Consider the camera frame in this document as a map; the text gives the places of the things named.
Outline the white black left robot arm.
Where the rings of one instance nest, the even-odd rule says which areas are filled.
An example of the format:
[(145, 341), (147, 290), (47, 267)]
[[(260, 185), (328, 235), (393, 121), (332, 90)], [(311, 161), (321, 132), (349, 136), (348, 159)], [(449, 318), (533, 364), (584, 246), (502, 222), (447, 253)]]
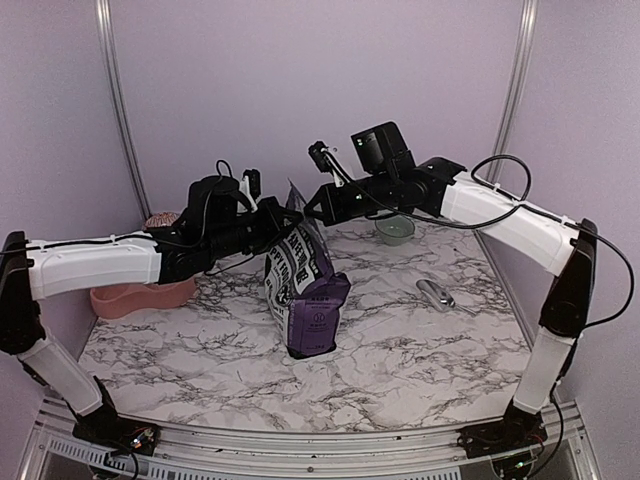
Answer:
[(55, 390), (81, 434), (106, 445), (128, 442), (140, 426), (121, 417), (104, 385), (90, 376), (40, 320), (39, 301), (121, 284), (173, 284), (235, 255), (260, 255), (302, 220), (275, 197), (260, 195), (259, 175), (221, 174), (189, 187), (187, 206), (167, 227), (62, 242), (10, 233), (1, 252), (1, 350)]

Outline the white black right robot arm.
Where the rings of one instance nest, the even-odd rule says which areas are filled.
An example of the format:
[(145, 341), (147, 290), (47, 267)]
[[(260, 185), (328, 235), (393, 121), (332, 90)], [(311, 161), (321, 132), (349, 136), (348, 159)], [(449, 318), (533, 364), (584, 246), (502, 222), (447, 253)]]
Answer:
[(326, 226), (380, 211), (433, 225), (481, 230), (523, 253), (554, 277), (543, 304), (528, 364), (501, 419), (466, 427), (463, 446), (515, 448), (541, 425), (541, 410), (564, 376), (587, 326), (595, 276), (596, 229), (555, 219), (524, 195), (480, 179), (475, 170), (442, 157), (417, 164), (398, 126), (387, 122), (352, 136), (366, 177), (355, 180), (322, 141), (308, 149), (333, 180), (304, 208)]

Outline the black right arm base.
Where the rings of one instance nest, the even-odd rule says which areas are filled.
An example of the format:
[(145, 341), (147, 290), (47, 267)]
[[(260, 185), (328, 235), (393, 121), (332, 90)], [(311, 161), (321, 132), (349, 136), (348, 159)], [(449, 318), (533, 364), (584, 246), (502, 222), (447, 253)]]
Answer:
[(501, 419), (464, 427), (458, 434), (457, 446), (469, 459), (543, 444), (548, 439), (546, 429), (538, 420), (525, 424)]

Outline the purple puppy food bag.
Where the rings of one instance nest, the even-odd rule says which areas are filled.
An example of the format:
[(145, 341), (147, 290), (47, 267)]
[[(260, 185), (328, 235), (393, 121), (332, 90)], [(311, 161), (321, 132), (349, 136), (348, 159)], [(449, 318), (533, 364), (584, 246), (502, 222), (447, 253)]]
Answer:
[(351, 283), (334, 269), (313, 218), (304, 216), (267, 252), (264, 289), (289, 356), (306, 359), (336, 349), (340, 310)]

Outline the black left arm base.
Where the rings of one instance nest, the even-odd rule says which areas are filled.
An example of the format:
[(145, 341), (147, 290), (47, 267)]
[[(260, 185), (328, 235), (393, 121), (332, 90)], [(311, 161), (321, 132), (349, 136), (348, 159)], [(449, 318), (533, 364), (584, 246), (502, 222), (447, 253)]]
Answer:
[(152, 456), (160, 437), (160, 427), (153, 423), (123, 418), (114, 425), (98, 429), (76, 423), (72, 435), (101, 446), (127, 449), (136, 454)]

